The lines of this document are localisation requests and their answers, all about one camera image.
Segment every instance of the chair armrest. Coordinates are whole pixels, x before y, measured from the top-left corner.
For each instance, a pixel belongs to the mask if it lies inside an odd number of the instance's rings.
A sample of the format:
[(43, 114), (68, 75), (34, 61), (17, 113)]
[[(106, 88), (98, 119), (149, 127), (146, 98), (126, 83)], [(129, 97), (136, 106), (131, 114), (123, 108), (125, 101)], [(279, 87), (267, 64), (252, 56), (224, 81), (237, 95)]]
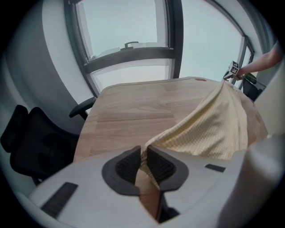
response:
[(95, 101), (96, 101), (96, 97), (93, 97), (93, 98), (89, 98), (86, 101), (76, 105), (75, 108), (73, 108), (72, 111), (70, 112), (69, 117), (72, 118), (79, 114), (82, 116), (84, 120), (86, 120), (88, 116), (86, 110), (89, 108), (92, 108)]

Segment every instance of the yellow cloth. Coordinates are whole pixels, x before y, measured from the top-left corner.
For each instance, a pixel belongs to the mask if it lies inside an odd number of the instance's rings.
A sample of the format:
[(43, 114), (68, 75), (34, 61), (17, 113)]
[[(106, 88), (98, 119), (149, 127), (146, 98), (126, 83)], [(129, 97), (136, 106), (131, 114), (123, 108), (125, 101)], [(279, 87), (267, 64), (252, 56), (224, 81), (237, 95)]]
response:
[(246, 149), (248, 145), (247, 116), (238, 92), (222, 81), (185, 119), (142, 147), (141, 169), (158, 187), (146, 163), (149, 145), (191, 155), (231, 159), (235, 151)]

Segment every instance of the wooden table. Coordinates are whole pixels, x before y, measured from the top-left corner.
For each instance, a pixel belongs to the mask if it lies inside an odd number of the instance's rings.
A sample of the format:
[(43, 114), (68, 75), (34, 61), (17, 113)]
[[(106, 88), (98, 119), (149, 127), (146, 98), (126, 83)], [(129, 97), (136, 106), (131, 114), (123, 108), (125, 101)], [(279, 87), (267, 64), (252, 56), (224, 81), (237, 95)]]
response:
[[(218, 82), (208, 79), (188, 77), (105, 88), (83, 126), (74, 161), (101, 153), (127, 150), (137, 145), (143, 146), (149, 139), (189, 115), (217, 84)], [(255, 131), (259, 132), (263, 125), (260, 124), (261, 118), (258, 119), (258, 112), (242, 93), (241, 97), (243, 105), (251, 113), (248, 116), (248, 121), (251, 122), (248, 129), (255, 126)], [(257, 137), (256, 134), (249, 134), (248, 138), (256, 140), (264, 137)], [(141, 192), (141, 202), (155, 217), (159, 191), (141, 171), (137, 174), (136, 186)]]

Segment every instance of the chair backrest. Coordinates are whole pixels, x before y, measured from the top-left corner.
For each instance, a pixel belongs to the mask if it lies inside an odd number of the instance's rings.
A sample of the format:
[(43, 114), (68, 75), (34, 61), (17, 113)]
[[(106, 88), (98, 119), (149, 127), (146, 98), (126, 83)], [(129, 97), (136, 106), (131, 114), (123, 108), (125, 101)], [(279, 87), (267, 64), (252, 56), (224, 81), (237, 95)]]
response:
[(255, 101), (260, 94), (260, 92), (258, 92), (258, 89), (246, 78), (243, 79), (243, 87), (244, 94), (251, 100)]
[(24, 106), (17, 105), (4, 133), (0, 138), (1, 145), (6, 152), (12, 153), (17, 148), (24, 132), (27, 118), (28, 110)]
[(78, 138), (56, 126), (40, 108), (33, 108), (11, 153), (11, 167), (21, 174), (45, 179), (72, 163)]

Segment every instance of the cream fabric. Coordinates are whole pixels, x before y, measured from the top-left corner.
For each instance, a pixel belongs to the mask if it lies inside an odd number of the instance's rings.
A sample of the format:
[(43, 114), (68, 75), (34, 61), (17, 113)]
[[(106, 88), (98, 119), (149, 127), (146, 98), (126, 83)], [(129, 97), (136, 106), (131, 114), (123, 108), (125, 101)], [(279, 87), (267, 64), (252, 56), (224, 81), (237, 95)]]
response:
[(248, 146), (247, 115), (238, 91), (222, 81), (185, 119), (145, 144), (141, 169), (158, 187), (146, 163), (149, 145), (191, 155), (231, 159), (235, 151)]

